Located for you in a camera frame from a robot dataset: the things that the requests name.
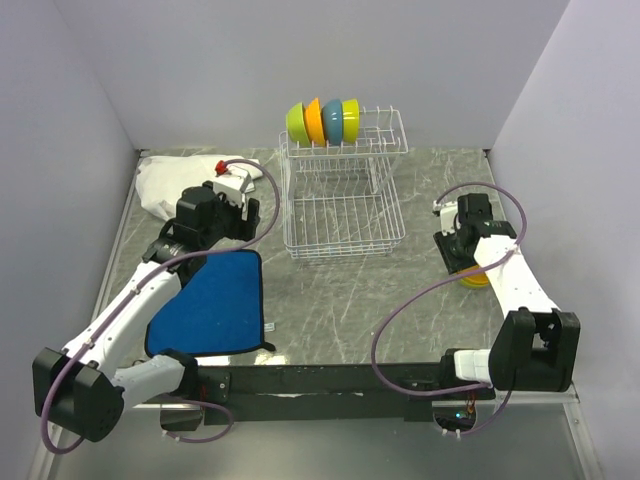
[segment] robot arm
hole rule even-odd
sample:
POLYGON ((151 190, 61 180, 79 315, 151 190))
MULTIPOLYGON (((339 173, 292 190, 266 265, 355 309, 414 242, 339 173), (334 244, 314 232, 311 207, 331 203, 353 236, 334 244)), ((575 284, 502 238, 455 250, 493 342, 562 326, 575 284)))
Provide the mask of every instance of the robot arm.
POLYGON ((115 427, 125 409, 157 395, 189 396, 197 384, 196 360, 168 350, 150 361, 120 369, 122 358, 144 334, 155 314, 205 264, 196 257, 155 276, 141 291, 136 285, 165 261, 208 249, 223 237, 251 240, 260 218, 259 202, 245 200, 248 181, 233 174, 216 177, 200 187, 186 189, 176 205, 176 217, 162 228, 149 246, 127 286, 100 316, 61 351, 45 348, 33 362, 36 413, 42 415, 49 389, 70 358, 89 344, 91 348, 73 365, 58 390, 49 419, 84 438, 97 442, 115 427), (92 332, 102 325, 131 290, 135 298, 95 341, 92 332))
POLYGON ((486 194, 468 194, 435 210, 441 231, 434 235, 450 274, 487 267, 510 250, 513 255, 486 272, 505 322, 491 349, 455 350, 456 377, 500 390, 565 391, 578 346, 580 322, 561 312, 542 290, 515 245, 509 222, 494 220, 486 194), (534 348, 539 335, 542 347, 534 348))

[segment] dish rack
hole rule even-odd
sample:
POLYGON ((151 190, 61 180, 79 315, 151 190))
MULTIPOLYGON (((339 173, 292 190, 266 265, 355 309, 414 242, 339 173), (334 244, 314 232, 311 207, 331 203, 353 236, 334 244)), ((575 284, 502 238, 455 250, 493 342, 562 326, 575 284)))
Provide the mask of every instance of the dish rack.
POLYGON ((408 151, 393 107, 362 109, 355 144, 303 148, 282 132, 283 231, 291 256, 390 253, 405 235, 393 174, 408 151))

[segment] white backdrop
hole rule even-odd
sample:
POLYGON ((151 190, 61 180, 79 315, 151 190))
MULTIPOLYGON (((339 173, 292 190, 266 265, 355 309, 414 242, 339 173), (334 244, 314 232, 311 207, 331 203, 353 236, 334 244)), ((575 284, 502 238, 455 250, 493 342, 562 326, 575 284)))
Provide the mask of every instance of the white backdrop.
POLYGON ((54 0, 136 147, 269 146, 296 102, 491 147, 568 0, 54 0))
POLYGON ((0 2, 1 477, 38 440, 31 363, 84 328, 135 152, 50 1, 0 2))
POLYGON ((609 480, 640 472, 638 18, 572 0, 491 155, 529 212, 532 268, 582 322, 574 378, 609 480))

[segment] blue cloth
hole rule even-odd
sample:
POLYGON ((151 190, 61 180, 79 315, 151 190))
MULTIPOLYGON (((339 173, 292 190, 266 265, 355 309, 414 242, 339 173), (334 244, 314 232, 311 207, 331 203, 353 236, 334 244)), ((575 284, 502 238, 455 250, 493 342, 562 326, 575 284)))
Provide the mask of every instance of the blue cloth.
POLYGON ((171 348, 193 356, 275 349, 264 341, 262 259, 258 252, 211 255, 151 320, 150 356, 171 348))

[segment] yellow object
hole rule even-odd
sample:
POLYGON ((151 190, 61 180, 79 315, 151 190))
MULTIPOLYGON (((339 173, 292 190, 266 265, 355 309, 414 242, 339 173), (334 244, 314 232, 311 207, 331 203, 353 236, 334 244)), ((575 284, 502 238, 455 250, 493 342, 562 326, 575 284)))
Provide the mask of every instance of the yellow object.
POLYGON ((356 143, 360 129, 360 105, 352 98, 342 102, 342 138, 347 143, 356 143))
POLYGON ((307 134, 312 142, 316 145, 324 147, 326 140, 324 139, 324 129, 322 128, 322 113, 320 109, 320 100, 316 97, 309 104, 304 112, 304 121, 307 126, 307 134))
POLYGON ((311 140, 307 135, 304 117, 304 105, 302 102, 296 103, 287 113, 287 132, 293 143, 300 142, 301 147, 310 147, 311 140))
MULTIPOLYGON (((468 272, 470 270, 478 270, 479 268, 480 267, 476 265, 475 267, 462 270, 462 272, 468 272)), ((476 275, 471 275, 470 277, 463 278, 462 280, 460 280, 460 285, 463 285, 467 288, 484 288, 489 285, 489 279, 484 273, 478 273, 476 275)))

